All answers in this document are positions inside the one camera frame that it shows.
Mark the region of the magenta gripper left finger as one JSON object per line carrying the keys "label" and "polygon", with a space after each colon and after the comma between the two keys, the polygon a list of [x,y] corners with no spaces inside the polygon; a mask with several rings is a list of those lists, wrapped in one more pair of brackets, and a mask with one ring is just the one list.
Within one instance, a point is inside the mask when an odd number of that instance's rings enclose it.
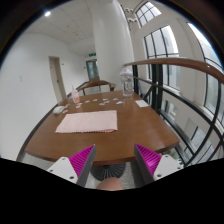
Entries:
{"label": "magenta gripper left finger", "polygon": [[84,187],[96,156],[96,147],[89,146],[71,157],[59,158],[48,172]]}

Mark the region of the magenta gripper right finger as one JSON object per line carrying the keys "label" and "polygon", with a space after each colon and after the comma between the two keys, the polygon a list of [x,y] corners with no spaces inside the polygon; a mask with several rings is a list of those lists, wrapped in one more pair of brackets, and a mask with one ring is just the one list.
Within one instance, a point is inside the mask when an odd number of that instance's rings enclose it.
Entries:
{"label": "magenta gripper right finger", "polygon": [[160,155],[139,144],[134,145],[134,155],[145,184],[182,169],[182,166],[170,155]]}

